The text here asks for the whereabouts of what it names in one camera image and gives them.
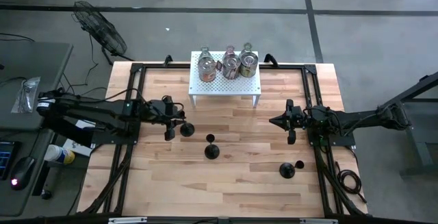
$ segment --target electric fan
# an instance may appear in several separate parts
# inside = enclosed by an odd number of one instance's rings
[[[112,56],[119,56],[126,60],[134,61],[123,54],[127,46],[123,38],[111,24],[96,8],[87,1],[76,1],[74,14],[81,24],[81,28],[88,32],[101,46],[102,53],[105,55],[108,63],[113,65],[105,50],[108,50]]]

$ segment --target plastic bag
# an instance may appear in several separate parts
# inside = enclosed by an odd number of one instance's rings
[[[16,95],[12,113],[31,113],[34,110],[35,95],[40,83],[40,77],[23,81]]]

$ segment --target table leg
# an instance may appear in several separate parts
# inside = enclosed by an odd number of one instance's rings
[[[196,107],[196,95],[189,95],[190,101],[192,102],[192,107]]]
[[[253,108],[257,107],[257,104],[259,103],[260,95],[254,95],[253,96]]]

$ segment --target gray table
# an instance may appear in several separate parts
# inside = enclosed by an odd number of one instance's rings
[[[38,92],[54,90],[60,82],[72,50],[73,46],[65,43],[0,42],[0,64],[5,66],[0,71],[0,79],[40,76]],[[0,87],[0,103],[3,102],[0,105],[0,138],[5,134],[23,131],[5,139],[21,142],[14,164],[19,158],[30,155],[36,159],[36,165],[29,185],[23,190],[12,190],[9,180],[0,181],[0,216],[19,216],[23,212],[42,169],[45,151],[53,139],[52,131],[38,130],[42,118],[37,112],[26,117],[11,115],[12,106],[8,102],[11,95],[12,99],[15,98],[19,87],[19,83]]]

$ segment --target white perforated shelf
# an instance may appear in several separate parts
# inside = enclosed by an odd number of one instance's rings
[[[225,51],[210,51],[215,61],[222,61],[222,56]],[[243,77],[239,75],[237,79],[226,79],[222,71],[216,71],[216,78],[212,82],[203,82],[199,79],[198,72],[198,57],[200,51],[192,51],[192,59],[190,61],[190,85],[189,95],[260,95],[260,72],[259,66],[255,75],[252,77]]]

